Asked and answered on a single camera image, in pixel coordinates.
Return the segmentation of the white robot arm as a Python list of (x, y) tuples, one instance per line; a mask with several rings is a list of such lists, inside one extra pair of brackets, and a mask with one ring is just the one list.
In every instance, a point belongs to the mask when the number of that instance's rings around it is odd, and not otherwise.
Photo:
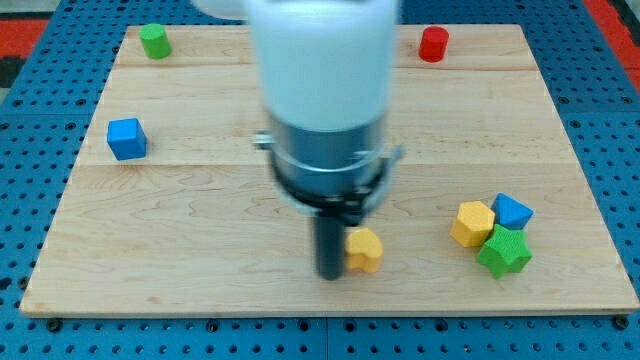
[(248, 23), (269, 120), (254, 144), (281, 194), (312, 219), (317, 274), (338, 279), (346, 228), (379, 206), (403, 155), (385, 139), (398, 2), (192, 3)]

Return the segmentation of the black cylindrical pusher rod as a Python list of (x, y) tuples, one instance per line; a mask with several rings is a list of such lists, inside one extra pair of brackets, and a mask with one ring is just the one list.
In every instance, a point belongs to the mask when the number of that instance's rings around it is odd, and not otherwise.
[(325, 280), (337, 280), (344, 272), (345, 227), (329, 216), (314, 218), (315, 267)]

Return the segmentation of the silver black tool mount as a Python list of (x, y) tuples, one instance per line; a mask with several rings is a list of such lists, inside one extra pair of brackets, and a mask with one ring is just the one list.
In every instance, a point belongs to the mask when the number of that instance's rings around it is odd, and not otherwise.
[(304, 129), (271, 115), (255, 133), (277, 191), (307, 216), (359, 225), (384, 201), (403, 147), (387, 148), (382, 117), (348, 129)]

